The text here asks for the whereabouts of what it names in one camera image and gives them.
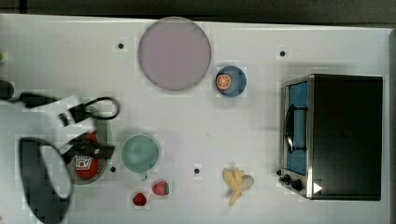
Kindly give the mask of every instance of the blue cup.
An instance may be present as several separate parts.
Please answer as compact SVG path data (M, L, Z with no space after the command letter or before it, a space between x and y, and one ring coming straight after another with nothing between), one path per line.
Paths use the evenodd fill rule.
M216 84L216 82L218 80L218 76L220 76L220 75L227 75L231 79L231 86L226 90L219 89ZM247 86L247 77L246 77L245 73L238 67L226 66L226 67L223 67L216 75L215 85L216 85L216 89L222 95L227 96L227 97L235 97L235 96L241 94L245 90L245 88Z

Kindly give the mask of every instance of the orange fruit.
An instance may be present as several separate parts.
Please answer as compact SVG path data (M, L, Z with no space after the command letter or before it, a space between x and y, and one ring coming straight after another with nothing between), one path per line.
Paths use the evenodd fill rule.
M222 74L219 75L216 79L216 86L219 90L225 91L231 86L231 78L228 75Z

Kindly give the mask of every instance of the oven control knob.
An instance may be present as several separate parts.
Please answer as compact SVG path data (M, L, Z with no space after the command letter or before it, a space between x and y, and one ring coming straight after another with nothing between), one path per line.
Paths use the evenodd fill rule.
M300 190L303 189L303 183L301 182L300 179L292 180L290 182L290 184L291 184L291 187L294 188L297 191L300 191Z
M289 185L291 181L291 177L289 175L284 175L283 177L279 178L285 185Z

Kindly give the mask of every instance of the light blue bowl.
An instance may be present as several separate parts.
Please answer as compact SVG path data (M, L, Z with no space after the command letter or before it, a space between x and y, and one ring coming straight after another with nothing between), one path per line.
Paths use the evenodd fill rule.
M231 78L231 86L225 91L219 90L216 86L216 80L218 79L218 76L223 74L228 75ZM245 90L247 86L247 77L245 73L238 67L226 66L223 67L216 75L215 86L219 93L221 93L222 95L228 97L235 97Z
M158 145L145 135L129 138L121 148L122 162L129 170L141 174L142 180L148 178L148 170L155 165L158 157Z

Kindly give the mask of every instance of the red strawberry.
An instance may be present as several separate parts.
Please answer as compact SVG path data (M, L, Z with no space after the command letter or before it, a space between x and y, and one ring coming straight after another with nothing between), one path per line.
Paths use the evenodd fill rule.
M142 193L137 193L134 196L133 202L136 206L144 206L148 200L146 199L145 195Z
M169 194L169 186L165 181L155 184L152 187L152 192L157 195L168 195Z

